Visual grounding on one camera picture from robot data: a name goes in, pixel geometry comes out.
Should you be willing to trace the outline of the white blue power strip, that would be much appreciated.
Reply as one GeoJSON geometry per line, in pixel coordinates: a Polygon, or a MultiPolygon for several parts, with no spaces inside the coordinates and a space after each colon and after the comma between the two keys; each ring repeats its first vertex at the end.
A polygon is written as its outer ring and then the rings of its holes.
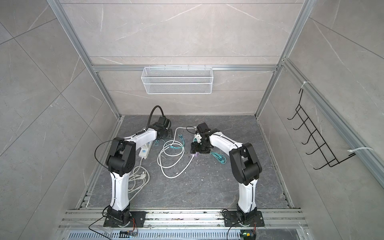
{"type": "Polygon", "coordinates": [[[146,159],[149,155],[149,152],[151,150],[151,147],[153,145],[153,141],[146,143],[141,147],[141,150],[139,152],[139,157],[142,159],[146,159]]]}

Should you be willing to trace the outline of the purple power strip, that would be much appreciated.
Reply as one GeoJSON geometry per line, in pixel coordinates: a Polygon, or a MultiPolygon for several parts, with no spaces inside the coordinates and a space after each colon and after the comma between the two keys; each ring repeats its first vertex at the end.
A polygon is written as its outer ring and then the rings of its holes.
{"type": "Polygon", "coordinates": [[[191,154],[191,156],[192,156],[193,158],[197,158],[197,157],[200,156],[200,155],[201,155],[200,153],[191,154]]]}

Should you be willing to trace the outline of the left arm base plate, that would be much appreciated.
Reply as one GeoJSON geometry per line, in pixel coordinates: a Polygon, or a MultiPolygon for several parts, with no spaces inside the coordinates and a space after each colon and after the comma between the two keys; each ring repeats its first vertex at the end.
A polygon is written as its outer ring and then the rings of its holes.
{"type": "Polygon", "coordinates": [[[103,227],[110,228],[132,228],[134,225],[137,228],[142,228],[146,219],[147,212],[121,212],[107,213],[103,227]]]}

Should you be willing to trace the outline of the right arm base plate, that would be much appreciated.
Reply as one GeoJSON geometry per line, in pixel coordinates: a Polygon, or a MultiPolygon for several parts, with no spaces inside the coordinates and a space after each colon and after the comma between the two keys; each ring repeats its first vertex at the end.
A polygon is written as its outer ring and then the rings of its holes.
{"type": "Polygon", "coordinates": [[[251,211],[249,214],[243,214],[241,211],[222,210],[226,227],[264,227],[264,217],[261,211],[251,211]]]}

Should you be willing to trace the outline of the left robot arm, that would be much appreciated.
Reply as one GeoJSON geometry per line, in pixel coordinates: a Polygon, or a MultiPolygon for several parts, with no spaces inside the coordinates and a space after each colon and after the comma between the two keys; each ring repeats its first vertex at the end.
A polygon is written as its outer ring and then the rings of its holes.
{"type": "Polygon", "coordinates": [[[112,178],[112,201],[107,217],[127,226],[131,220],[128,193],[129,177],[136,164],[136,151],[150,142],[164,139],[169,134],[171,121],[157,105],[152,109],[146,127],[130,137],[116,137],[111,143],[105,168],[112,178]]]}

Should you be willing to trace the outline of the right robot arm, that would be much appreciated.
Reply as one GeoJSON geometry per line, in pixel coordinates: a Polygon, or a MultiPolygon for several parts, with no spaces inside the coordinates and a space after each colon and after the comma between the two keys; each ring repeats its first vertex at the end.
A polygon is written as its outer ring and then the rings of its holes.
{"type": "Polygon", "coordinates": [[[232,174],[239,183],[239,200],[236,218],[239,224],[247,224],[257,217],[256,188],[262,166],[252,144],[240,143],[225,136],[206,123],[193,127],[194,141],[191,154],[209,154],[218,148],[229,156],[232,174]]]}

